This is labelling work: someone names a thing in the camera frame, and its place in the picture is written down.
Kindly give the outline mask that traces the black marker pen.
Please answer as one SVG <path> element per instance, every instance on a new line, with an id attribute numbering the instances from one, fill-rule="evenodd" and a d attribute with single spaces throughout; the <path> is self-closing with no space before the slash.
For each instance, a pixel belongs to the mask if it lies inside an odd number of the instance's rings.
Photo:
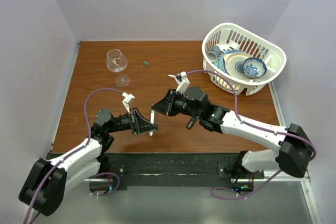
<path id="1" fill-rule="evenodd" d="M 197 122 L 197 118 L 195 118 L 195 117 L 191 117 L 190 118 L 190 120 L 189 120 L 189 122 L 187 123 L 187 125 L 186 125 L 186 128 L 188 129 L 188 130 L 190 130 L 193 126 L 194 126 L 194 124 Z"/>

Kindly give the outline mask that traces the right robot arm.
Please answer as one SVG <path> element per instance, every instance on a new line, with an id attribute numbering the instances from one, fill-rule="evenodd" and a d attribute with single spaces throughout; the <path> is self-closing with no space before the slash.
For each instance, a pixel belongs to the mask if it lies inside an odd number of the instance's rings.
<path id="1" fill-rule="evenodd" d="M 167 116 L 190 116 L 188 129 L 198 121 L 208 131 L 236 135 L 264 146 L 263 151 L 239 154 L 234 164 L 234 173 L 239 178 L 261 169 L 277 168 L 290 176 L 303 178 L 314 157 L 313 146 L 301 126 L 270 125 L 236 115 L 228 108 L 211 103 L 200 87 L 191 87 L 184 93 L 169 89 L 151 108 Z"/>

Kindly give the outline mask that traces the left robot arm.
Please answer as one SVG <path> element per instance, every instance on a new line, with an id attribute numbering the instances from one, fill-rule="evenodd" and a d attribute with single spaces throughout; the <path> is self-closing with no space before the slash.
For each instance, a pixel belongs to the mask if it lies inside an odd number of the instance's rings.
<path id="1" fill-rule="evenodd" d="M 114 117 L 102 109 L 91 127 L 91 136 L 72 150 L 50 160 L 40 158 L 33 164 L 18 199 L 45 216 L 53 214 L 64 195 L 83 180 L 108 174 L 102 156 L 110 148 L 114 132 L 130 130 L 139 135 L 158 130 L 158 125 L 141 115 L 137 108 Z"/>

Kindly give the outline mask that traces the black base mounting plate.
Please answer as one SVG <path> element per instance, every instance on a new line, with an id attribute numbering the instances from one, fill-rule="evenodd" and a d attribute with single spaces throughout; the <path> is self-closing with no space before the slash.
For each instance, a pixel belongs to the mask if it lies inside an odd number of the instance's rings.
<path id="1" fill-rule="evenodd" d="M 232 187 L 263 179 L 264 172 L 238 172 L 238 153 L 108 153 L 103 175 L 89 180 L 92 193 L 106 193 L 117 187 Z"/>

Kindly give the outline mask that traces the clear wine glass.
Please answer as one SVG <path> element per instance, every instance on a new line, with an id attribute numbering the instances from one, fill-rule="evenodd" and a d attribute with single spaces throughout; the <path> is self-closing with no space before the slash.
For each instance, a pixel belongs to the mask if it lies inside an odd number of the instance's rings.
<path id="1" fill-rule="evenodd" d="M 128 61 L 119 49 L 111 49 L 107 52 L 107 68 L 114 73 L 120 73 L 116 78 L 119 87 L 126 87 L 130 84 L 130 77 L 121 73 L 128 66 Z"/>

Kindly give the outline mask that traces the light blue plate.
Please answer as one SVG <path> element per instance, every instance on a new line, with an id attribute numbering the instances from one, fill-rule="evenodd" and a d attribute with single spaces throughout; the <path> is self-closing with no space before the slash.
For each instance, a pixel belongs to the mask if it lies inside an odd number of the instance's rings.
<path id="1" fill-rule="evenodd" d="M 217 59 L 214 62 L 214 65 L 226 74 L 228 74 L 228 72 L 226 70 L 225 57 L 229 56 L 229 54 L 231 54 L 231 51 L 226 51 L 226 52 L 220 51 Z"/>

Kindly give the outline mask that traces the grey mug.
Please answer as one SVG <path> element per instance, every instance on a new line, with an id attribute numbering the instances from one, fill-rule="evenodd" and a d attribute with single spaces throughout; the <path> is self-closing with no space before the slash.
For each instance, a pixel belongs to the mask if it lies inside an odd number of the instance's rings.
<path id="1" fill-rule="evenodd" d="M 213 46 L 207 51 L 206 55 L 210 62 L 215 62 L 223 53 L 218 46 Z"/>

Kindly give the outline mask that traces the beige blue plate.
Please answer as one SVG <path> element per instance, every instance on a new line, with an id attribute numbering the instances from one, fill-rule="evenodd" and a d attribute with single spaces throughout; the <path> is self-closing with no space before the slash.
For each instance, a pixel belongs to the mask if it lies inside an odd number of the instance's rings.
<path id="1" fill-rule="evenodd" d="M 250 55 L 244 52 L 234 52 L 226 56 L 225 61 L 228 75 L 239 80 L 249 81 L 250 78 L 243 71 L 243 63 L 247 58 L 250 58 Z"/>

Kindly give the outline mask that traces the white plastic dish basket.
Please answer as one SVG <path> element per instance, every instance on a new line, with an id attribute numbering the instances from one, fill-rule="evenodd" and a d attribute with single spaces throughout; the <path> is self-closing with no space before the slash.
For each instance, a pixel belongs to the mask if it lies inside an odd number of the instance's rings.
<path id="1" fill-rule="evenodd" d="M 283 71 L 287 56 L 271 42 L 233 23 L 213 28 L 202 42 L 203 69 L 220 89 L 239 95 L 258 93 Z"/>

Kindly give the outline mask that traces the blue patterned bowl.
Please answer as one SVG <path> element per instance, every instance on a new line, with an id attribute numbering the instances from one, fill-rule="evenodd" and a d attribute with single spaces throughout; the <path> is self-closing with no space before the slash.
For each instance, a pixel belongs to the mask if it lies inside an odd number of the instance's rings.
<path id="1" fill-rule="evenodd" d="M 248 77 L 256 79 L 263 77 L 266 74 L 267 67 L 262 60 L 250 57 L 244 61 L 243 71 Z"/>

